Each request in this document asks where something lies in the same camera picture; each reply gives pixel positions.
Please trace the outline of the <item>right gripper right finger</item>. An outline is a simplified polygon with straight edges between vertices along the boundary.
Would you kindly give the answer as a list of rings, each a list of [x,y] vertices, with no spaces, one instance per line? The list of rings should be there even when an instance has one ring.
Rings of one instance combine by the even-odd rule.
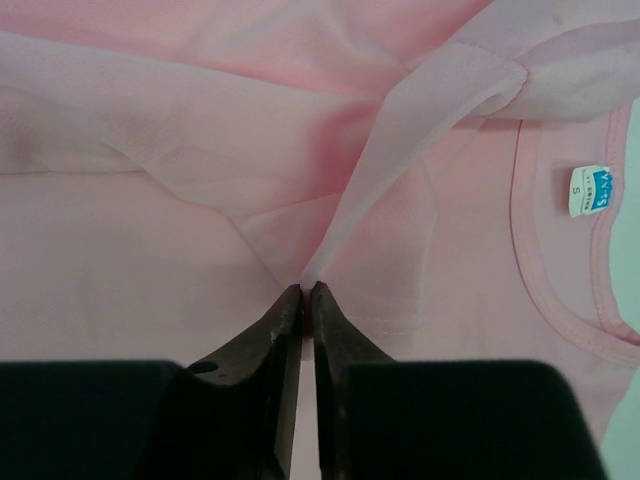
[[[401,362],[310,293],[325,479],[603,479],[564,377],[536,361]]]

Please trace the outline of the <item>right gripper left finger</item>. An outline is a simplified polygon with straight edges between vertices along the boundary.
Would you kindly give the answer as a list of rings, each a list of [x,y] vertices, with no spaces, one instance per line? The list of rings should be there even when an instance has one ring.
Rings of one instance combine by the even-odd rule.
[[[286,479],[303,294],[189,366],[27,361],[1,366],[5,479]]]

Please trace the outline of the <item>pink t shirt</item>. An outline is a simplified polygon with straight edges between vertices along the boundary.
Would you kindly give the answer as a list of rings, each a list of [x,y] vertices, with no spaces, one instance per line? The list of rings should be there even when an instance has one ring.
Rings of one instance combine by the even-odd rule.
[[[601,442],[635,1],[5,1],[1,356],[188,363],[325,282],[400,360],[535,359]]]

